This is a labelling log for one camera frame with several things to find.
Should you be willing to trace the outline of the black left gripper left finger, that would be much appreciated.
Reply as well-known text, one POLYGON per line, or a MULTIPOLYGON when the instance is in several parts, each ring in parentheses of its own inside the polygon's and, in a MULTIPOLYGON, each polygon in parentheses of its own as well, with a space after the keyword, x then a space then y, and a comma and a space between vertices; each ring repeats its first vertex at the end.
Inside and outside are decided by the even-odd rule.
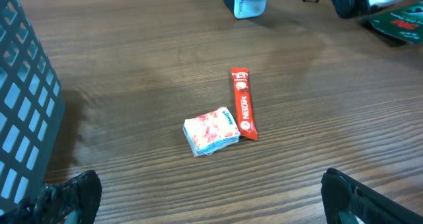
POLYGON ((100 207, 102 184, 87 170, 63 184, 45 184, 35 200, 22 199, 1 215, 1 224, 93 224, 100 207))

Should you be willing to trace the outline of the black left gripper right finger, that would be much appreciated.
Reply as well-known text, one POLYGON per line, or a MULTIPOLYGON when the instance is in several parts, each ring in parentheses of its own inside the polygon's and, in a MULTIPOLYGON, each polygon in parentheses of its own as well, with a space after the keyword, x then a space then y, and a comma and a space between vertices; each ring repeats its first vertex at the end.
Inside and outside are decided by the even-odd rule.
POLYGON ((321 196, 329 224, 418 224, 422 216, 386 198, 350 176, 328 168, 321 196))

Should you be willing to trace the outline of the red stick sachet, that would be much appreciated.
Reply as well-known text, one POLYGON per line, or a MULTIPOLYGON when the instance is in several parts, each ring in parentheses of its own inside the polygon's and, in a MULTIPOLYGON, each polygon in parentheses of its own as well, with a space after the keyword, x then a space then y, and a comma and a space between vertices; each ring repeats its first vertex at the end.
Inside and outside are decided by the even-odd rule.
POLYGON ((250 94, 249 70, 247 68, 232 68, 231 76, 239 131, 245 138, 258 140, 250 94))

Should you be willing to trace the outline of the red white snack packet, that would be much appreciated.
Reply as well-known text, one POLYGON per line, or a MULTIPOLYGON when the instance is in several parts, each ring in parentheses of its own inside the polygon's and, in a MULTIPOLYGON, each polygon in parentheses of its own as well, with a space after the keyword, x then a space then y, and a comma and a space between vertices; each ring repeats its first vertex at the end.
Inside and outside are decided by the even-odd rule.
POLYGON ((240 131, 227 107, 184 121, 183 132, 195 157, 237 143, 240 131))

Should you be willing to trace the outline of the green 3M package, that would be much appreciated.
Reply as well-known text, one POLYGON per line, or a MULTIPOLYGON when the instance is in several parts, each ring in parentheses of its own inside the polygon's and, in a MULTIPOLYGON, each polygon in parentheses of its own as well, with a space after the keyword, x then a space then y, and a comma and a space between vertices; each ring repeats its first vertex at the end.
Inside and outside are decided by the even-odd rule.
POLYGON ((411 44, 422 43, 422 1, 367 18, 376 30, 411 44))

